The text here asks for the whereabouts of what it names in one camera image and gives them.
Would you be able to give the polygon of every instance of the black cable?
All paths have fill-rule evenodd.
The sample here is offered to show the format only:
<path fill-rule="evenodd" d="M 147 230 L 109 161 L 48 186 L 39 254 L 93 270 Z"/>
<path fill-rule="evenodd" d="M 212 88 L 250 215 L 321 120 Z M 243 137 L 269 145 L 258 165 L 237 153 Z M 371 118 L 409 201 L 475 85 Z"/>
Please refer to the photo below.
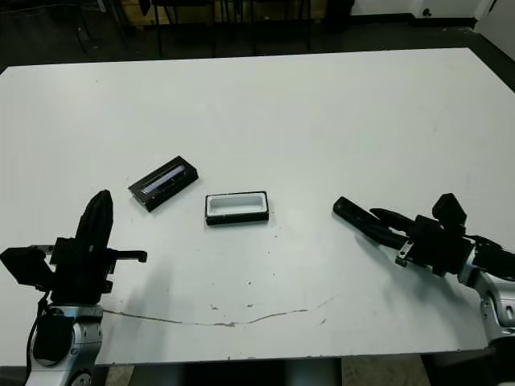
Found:
<path fill-rule="evenodd" d="M 29 332 L 29 338 L 27 340 L 27 348 L 26 348 L 26 351 L 25 351 L 25 356 L 26 356 L 26 360 L 27 360 L 27 374 L 25 375 L 25 382 L 24 382 L 24 384 L 27 383 L 27 381 L 29 380 L 29 376 L 31 375 L 31 367 L 32 367 L 32 363 L 31 363 L 31 342 L 32 342 L 32 338 L 34 337 L 35 328 L 38 325 L 39 318 L 41 318 L 41 315 L 43 315 L 43 311 L 48 310 L 47 298 L 48 298 L 49 294 L 50 294 L 50 291 L 45 292 L 43 297 L 39 300 L 39 302 L 38 302 L 38 312 L 37 312 L 37 314 L 35 316 L 35 321 L 32 324 L 31 332 Z"/>
<path fill-rule="evenodd" d="M 492 5 L 490 6 L 490 9 L 488 10 L 488 12 L 492 12 L 493 7 L 496 6 L 496 3 L 497 3 L 497 0 L 493 0 Z"/>

